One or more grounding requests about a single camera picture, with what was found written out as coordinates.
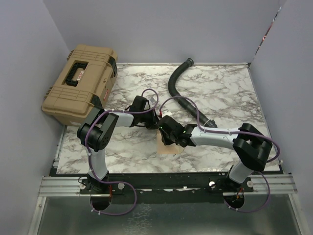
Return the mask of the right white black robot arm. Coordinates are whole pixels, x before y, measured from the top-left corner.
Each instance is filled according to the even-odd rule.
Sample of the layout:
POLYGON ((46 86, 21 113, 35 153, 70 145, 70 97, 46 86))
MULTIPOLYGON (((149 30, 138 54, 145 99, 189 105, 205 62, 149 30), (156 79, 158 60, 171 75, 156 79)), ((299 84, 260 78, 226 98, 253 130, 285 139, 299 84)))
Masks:
POLYGON ((234 150, 240 161, 233 166, 225 178, 225 187, 229 191, 238 190, 245 179, 253 172, 262 172, 268 163, 272 141, 253 125, 243 123, 239 128, 205 128, 196 124, 182 126, 170 116, 158 122, 164 145, 215 146, 234 150))

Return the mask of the tan paper envelope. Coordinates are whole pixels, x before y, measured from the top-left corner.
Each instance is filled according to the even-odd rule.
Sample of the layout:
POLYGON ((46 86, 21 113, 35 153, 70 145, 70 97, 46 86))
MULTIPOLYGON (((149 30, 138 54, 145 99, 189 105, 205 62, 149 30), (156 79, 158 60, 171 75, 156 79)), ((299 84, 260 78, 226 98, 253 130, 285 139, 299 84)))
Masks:
POLYGON ((156 140, 157 140, 157 153, 158 154, 180 154, 184 150, 183 147, 178 146, 175 143, 171 145, 165 145, 162 142, 160 131, 157 131, 156 140))

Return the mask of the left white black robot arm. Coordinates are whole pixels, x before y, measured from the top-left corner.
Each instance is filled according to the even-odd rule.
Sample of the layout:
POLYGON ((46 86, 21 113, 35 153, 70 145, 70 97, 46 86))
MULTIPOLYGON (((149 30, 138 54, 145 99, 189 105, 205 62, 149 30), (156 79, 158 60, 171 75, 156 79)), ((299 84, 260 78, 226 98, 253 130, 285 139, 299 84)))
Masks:
POLYGON ((129 183, 108 180, 105 148, 116 127, 137 127, 142 123, 146 129, 156 129, 159 121, 156 105, 157 102, 153 105, 148 99, 136 96, 125 110, 92 108, 77 131, 81 145, 86 148, 89 164, 87 179, 80 182, 83 189, 103 193, 107 189, 112 189, 113 184, 123 184, 134 190, 129 183))

